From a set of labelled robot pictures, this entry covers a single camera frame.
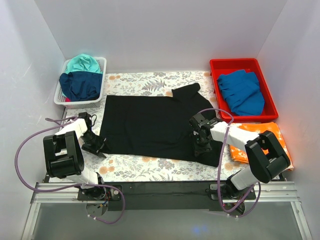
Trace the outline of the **black t shirt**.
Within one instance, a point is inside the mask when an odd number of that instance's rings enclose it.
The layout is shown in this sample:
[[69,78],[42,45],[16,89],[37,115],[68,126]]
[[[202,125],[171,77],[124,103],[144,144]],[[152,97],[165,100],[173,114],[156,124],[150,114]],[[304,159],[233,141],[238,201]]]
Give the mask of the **black t shirt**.
[[198,112],[211,120],[216,113],[198,83],[172,90],[172,96],[106,97],[99,135],[107,139],[109,154],[138,155],[198,162],[217,167],[222,142],[195,156],[189,120]]

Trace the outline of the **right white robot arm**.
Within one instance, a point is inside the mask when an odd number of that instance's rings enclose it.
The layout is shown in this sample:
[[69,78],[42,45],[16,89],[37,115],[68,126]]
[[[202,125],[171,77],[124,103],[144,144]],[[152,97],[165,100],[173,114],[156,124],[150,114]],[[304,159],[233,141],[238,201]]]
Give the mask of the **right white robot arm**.
[[214,145],[226,144],[244,151],[248,158],[248,166],[228,177],[225,183],[215,192],[223,197],[237,199],[257,182],[269,183],[273,178],[287,169],[291,161],[281,146],[276,135],[266,130],[256,133],[229,126],[226,122],[213,118],[206,119],[197,113],[189,123],[193,128],[191,134],[194,155],[199,160],[209,159],[210,154],[220,154]]

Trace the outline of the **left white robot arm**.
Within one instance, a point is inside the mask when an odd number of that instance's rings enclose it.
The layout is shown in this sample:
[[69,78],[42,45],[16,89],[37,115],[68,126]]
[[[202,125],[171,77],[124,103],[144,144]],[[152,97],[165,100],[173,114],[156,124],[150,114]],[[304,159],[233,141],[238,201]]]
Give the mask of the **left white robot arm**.
[[46,171],[51,178],[69,179],[80,184],[83,194],[95,199],[107,198],[108,190],[97,172],[85,167],[82,151],[105,159],[109,150],[108,141],[92,131],[95,122],[87,112],[68,120],[54,135],[43,138]]

